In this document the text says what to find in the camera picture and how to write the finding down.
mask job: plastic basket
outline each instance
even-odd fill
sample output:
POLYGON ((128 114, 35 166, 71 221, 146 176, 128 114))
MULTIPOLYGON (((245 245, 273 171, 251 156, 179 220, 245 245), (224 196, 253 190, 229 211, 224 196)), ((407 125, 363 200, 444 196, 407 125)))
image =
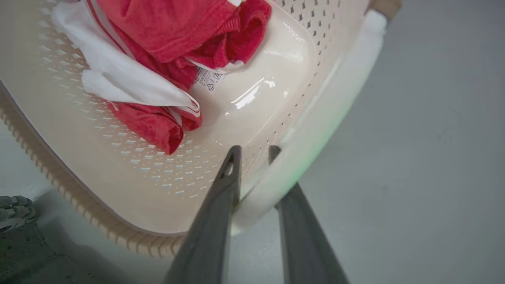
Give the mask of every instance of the plastic basket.
POLYGON ((190 91, 204 125, 185 133, 170 156, 83 91, 87 64, 53 28, 56 4, 0 4, 1 117, 80 214, 115 242, 158 257, 177 250, 232 145, 242 146, 234 231, 282 198, 351 107, 401 2, 272 1, 267 35, 251 63, 213 92, 190 91), (270 167, 269 145, 283 147, 270 167))

